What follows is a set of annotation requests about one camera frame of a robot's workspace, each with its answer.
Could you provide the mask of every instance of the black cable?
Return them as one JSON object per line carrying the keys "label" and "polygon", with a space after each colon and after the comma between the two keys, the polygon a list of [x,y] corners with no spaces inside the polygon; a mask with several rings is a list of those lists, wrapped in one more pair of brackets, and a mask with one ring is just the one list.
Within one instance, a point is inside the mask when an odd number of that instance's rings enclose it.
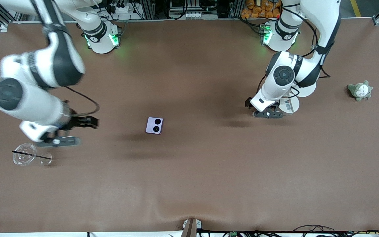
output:
{"label": "black cable", "polygon": [[253,24],[253,23],[250,23],[248,22],[248,19],[243,19],[243,18],[240,18],[238,16],[234,16],[233,18],[236,18],[236,19],[239,19],[240,21],[242,21],[243,23],[247,24],[252,31],[254,31],[256,34],[259,34],[259,35],[264,35],[264,33],[261,33],[259,31],[256,31],[253,27],[260,27],[260,25],[257,25],[257,24]]}
{"label": "black cable", "polygon": [[318,42],[318,36],[317,36],[316,31],[314,30],[314,27],[305,18],[303,18],[302,16],[300,16],[298,13],[293,12],[293,11],[287,9],[285,6],[283,6],[283,9],[286,10],[286,11],[288,11],[288,12],[290,12],[290,13],[292,13],[292,14],[294,14],[294,15],[296,15],[297,17],[301,18],[302,21],[304,21],[311,28],[311,30],[313,31],[314,36],[316,38],[316,42]]}
{"label": "black cable", "polygon": [[85,116],[85,115],[90,115],[90,114],[94,114],[94,113],[96,113],[96,112],[98,112],[98,111],[99,111],[99,109],[100,109],[100,106],[99,106],[99,104],[98,104],[96,101],[94,101],[94,100],[90,99],[89,97],[87,97],[87,96],[83,95],[82,93],[80,93],[80,92],[78,92],[78,91],[76,91],[76,90],[72,89],[71,87],[67,87],[67,86],[65,86],[65,88],[67,88],[68,90],[71,90],[72,92],[74,92],[74,93],[77,93],[77,94],[79,94],[79,95],[83,96],[84,98],[86,98],[86,99],[88,99],[88,100],[92,101],[92,102],[94,103],[94,105],[96,106],[96,109],[95,109],[95,110],[93,110],[92,112],[81,113],[81,114],[73,114],[73,115],[72,115],[73,117],[78,117],[78,116]]}
{"label": "black cable", "polygon": [[296,94],[296,95],[293,95],[293,96],[283,96],[282,98],[283,99],[290,99],[290,98],[293,98],[293,97],[296,97],[296,96],[298,96],[301,92],[298,90],[298,89],[296,89],[295,87],[292,87],[291,86],[291,88],[293,89],[293,90],[296,90],[298,93]]}
{"label": "black cable", "polygon": [[172,19],[172,18],[171,18],[170,15],[167,13],[167,8],[168,8],[168,6],[166,5],[166,2],[169,2],[169,0],[164,0],[164,4],[163,4],[164,16],[166,17],[166,19],[170,20],[170,19]]}
{"label": "black cable", "polygon": [[293,4],[293,5],[287,5],[287,6],[285,6],[286,8],[289,8],[289,7],[296,7],[296,6],[299,6],[299,5],[301,5],[300,3],[297,3],[297,4]]}
{"label": "black cable", "polygon": [[[311,46],[314,47],[314,35],[313,35],[313,40],[311,42]],[[309,53],[302,55],[302,57],[306,57],[312,54],[314,51],[315,51],[315,48],[313,48]]]}
{"label": "black cable", "polygon": [[112,18],[112,20],[113,20],[113,15],[111,15],[111,13],[109,13],[108,12],[108,8],[106,8],[106,6],[104,6],[105,7],[105,10],[106,10],[106,13],[108,13],[108,17],[107,17],[107,20],[109,20],[109,16]]}
{"label": "black cable", "polygon": [[264,78],[266,78],[266,75],[264,75],[263,78],[261,78],[260,83],[258,83],[257,91],[255,92],[255,94],[257,94],[258,91],[260,90],[260,85],[263,82]]}
{"label": "black cable", "polygon": [[188,9],[188,2],[187,2],[187,0],[182,0],[182,1],[185,2],[185,4],[183,4],[183,6],[182,6],[182,13],[181,13],[181,15],[180,15],[178,18],[176,18],[175,20],[179,20],[179,19],[182,18],[182,17],[185,15],[185,13],[187,12],[187,9]]}
{"label": "black cable", "polygon": [[253,26],[249,24],[248,19],[246,19],[246,22],[247,22],[249,28],[251,28],[252,31],[254,31],[255,33],[261,35],[261,33],[260,33],[259,31],[256,31],[256,30],[253,28]]}
{"label": "black cable", "polygon": [[300,229],[300,228],[304,228],[304,227],[314,227],[314,228],[313,228],[312,230],[310,230],[310,231],[314,231],[316,228],[321,228],[321,231],[324,231],[324,228],[329,229],[329,230],[331,230],[331,231],[335,231],[333,228],[326,227],[326,226],[323,226],[323,225],[302,225],[302,226],[300,226],[300,227],[294,229],[293,231],[297,231],[298,229]]}
{"label": "black cable", "polygon": [[143,15],[141,15],[140,11],[138,10],[135,0],[130,0],[130,3],[133,6],[133,8],[135,9],[137,15],[141,18],[141,20],[144,20],[145,18],[143,17]]}
{"label": "black cable", "polygon": [[322,73],[325,74],[325,76],[321,76],[321,77],[319,77],[319,78],[330,78],[330,77],[331,77],[328,73],[326,73],[326,72],[324,71],[322,65],[320,66],[320,68],[321,68]]}
{"label": "black cable", "polygon": [[205,11],[213,11],[213,10],[216,10],[217,9],[217,2],[216,2],[216,5],[212,8],[209,8],[208,6],[203,6],[201,3],[203,2],[203,0],[199,0],[198,1],[198,5]]}

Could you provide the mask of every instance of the green led light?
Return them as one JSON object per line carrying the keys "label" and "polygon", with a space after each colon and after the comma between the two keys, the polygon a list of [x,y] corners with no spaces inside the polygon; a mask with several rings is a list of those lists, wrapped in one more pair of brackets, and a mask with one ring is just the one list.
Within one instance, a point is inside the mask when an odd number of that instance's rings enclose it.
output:
{"label": "green led light", "polygon": [[269,32],[266,33],[265,36],[264,36],[263,43],[265,43],[265,44],[269,43],[272,35],[273,35],[273,31],[269,30]]}
{"label": "green led light", "polygon": [[88,42],[87,36],[84,35],[84,38],[86,39],[87,45],[90,47],[90,43]]}
{"label": "green led light", "polygon": [[115,45],[115,46],[118,45],[118,42],[119,42],[118,36],[109,34],[109,37],[110,37],[113,45]]}

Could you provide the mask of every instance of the black straw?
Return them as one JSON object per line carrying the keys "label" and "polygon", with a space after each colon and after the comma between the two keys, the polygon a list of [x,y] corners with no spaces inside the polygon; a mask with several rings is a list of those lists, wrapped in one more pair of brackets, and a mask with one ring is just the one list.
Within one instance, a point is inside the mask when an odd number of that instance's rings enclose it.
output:
{"label": "black straw", "polygon": [[[19,151],[15,151],[15,150],[12,150],[11,152],[12,152],[12,153],[17,153],[17,154],[23,154],[23,155],[33,156],[33,154],[24,153],[24,152],[19,152]],[[48,159],[48,160],[52,160],[51,158],[44,157],[44,156],[36,156],[36,157],[44,158],[44,159]]]}

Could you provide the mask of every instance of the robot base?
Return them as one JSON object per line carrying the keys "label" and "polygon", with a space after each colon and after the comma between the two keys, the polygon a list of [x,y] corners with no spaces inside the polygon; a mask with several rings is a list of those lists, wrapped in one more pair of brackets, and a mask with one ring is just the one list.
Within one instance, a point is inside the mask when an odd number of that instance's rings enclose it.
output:
{"label": "robot base", "polygon": [[282,37],[275,32],[275,24],[276,21],[265,23],[265,26],[267,26],[267,28],[269,26],[270,30],[265,30],[266,35],[262,36],[261,43],[262,45],[267,45],[271,50],[276,52],[287,51],[295,43],[298,33],[296,33],[290,40],[283,40]]}
{"label": "robot base", "polygon": [[92,42],[91,37],[90,39],[86,37],[88,48],[98,54],[107,54],[114,48],[119,48],[121,42],[122,28],[110,21],[104,21],[104,23],[106,24],[107,30],[99,42]]}

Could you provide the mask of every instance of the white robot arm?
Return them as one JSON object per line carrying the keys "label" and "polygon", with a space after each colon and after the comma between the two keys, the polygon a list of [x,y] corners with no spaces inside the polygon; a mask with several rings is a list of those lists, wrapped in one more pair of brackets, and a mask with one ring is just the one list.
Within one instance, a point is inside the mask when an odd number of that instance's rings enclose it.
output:
{"label": "white robot arm", "polygon": [[56,3],[53,0],[31,0],[31,3],[42,21],[49,45],[1,60],[0,110],[23,120],[21,130],[35,142],[52,141],[48,134],[56,134],[59,129],[96,128],[96,118],[86,117],[88,122],[78,123],[84,118],[76,117],[66,102],[48,93],[52,88],[77,84],[85,68]]}
{"label": "white robot arm", "polygon": [[286,51],[276,53],[272,57],[266,69],[267,78],[263,86],[250,100],[250,104],[259,112],[278,103],[283,96],[288,96],[291,87],[299,90],[302,97],[313,92],[321,66],[334,44],[340,25],[339,5],[339,0],[300,1],[298,10],[317,27],[320,39],[310,59]]}
{"label": "white robot arm", "polygon": [[[77,21],[83,30],[87,44],[98,54],[105,54],[119,46],[118,26],[109,21],[102,21],[90,6],[102,0],[55,0],[60,11]],[[36,15],[30,0],[0,0],[0,4],[17,12]]]}
{"label": "white robot arm", "polygon": [[[298,6],[300,2],[301,0],[282,0],[283,6],[293,12],[299,12]],[[265,23],[265,25],[270,26],[271,32],[264,39],[263,44],[277,52],[288,50],[295,43],[301,24],[302,18],[283,9],[277,21]]]}

